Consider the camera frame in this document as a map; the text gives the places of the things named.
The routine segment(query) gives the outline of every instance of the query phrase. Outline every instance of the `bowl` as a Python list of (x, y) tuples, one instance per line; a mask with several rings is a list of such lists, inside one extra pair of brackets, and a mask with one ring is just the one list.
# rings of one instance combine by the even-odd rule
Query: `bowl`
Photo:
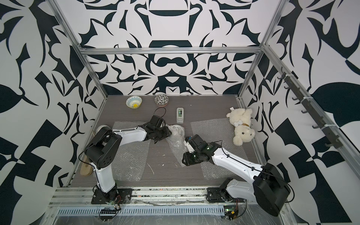
[(129, 107), (129, 108), (132, 108), (132, 109), (136, 109), (138, 108), (140, 105), (141, 105), (141, 102), (143, 100), (141, 99), (140, 96), (131, 96), (130, 98), (128, 98), (126, 100), (126, 105)]
[(163, 94), (157, 95), (154, 102), (158, 107), (165, 107), (169, 103), (169, 97)]

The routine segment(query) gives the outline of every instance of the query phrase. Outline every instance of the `plastic wrap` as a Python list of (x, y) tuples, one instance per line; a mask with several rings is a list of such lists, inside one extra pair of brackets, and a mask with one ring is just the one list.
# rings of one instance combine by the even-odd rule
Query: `plastic wrap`
[(170, 150), (174, 154), (175, 158), (179, 164), (183, 167), (185, 166), (182, 163), (183, 155), (188, 151), (188, 148), (184, 144), (185, 140), (185, 129), (180, 125), (170, 125), (168, 126), (169, 130), (172, 132), (172, 135), (166, 138), (166, 141), (169, 143)]
[[(134, 128), (145, 122), (116, 121), (113, 129)], [(143, 175), (148, 157), (150, 140), (131, 142), (119, 147), (114, 161), (112, 172), (115, 180), (139, 181)]]
[[(222, 140), (223, 148), (248, 160), (243, 147), (236, 146), (233, 143), (234, 126), (230, 124), (228, 118), (192, 122), (191, 128), (194, 135), (198, 134), (206, 142)], [(201, 163), (201, 169), (207, 180), (234, 175), (231, 171), (209, 162)]]

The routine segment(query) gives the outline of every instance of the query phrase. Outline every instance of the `teddy bear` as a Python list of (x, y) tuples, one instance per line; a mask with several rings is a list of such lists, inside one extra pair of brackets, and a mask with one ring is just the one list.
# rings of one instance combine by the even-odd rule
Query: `teddy bear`
[(241, 146), (243, 142), (250, 142), (255, 131), (250, 128), (252, 109), (235, 109), (226, 115), (230, 123), (235, 126), (234, 145)]

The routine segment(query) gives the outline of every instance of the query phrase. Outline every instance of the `black and white wall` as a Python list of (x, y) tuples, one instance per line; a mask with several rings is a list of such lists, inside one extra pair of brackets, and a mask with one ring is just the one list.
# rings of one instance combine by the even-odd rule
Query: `black and white wall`
[(44, 0), (0, 2), (0, 224), (30, 224), (73, 168), (103, 101)]
[(109, 95), (237, 94), (254, 53), (90, 55)]
[[(61, 0), (84, 48), (259, 46), (279, 0)], [(108, 94), (237, 94), (253, 54), (92, 56)]]
[[(359, 1), (290, 0), (270, 47), (359, 149)], [(263, 56), (243, 96), (266, 160), (294, 188), (299, 224), (359, 224), (360, 181)]]

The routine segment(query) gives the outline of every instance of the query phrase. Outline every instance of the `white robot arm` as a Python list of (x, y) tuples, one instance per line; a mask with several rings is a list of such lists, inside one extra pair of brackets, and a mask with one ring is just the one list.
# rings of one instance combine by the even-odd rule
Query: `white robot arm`
[(256, 201), (269, 214), (279, 214), (290, 189), (275, 166), (269, 163), (262, 166), (244, 160), (217, 143), (206, 143), (199, 135), (187, 137), (184, 143), (189, 150), (183, 156), (185, 165), (210, 162), (230, 170), (247, 182), (227, 179), (220, 186), (224, 187), (221, 190), (224, 200), (232, 200), (230, 195), (232, 198)]
[(102, 126), (86, 146), (84, 152), (94, 167), (97, 189), (107, 202), (115, 200), (118, 194), (112, 175), (111, 162), (114, 160), (119, 146), (149, 139), (153, 139), (156, 143), (171, 135), (171, 131), (164, 124), (163, 118), (154, 115), (150, 122), (132, 129), (112, 130), (108, 126)]

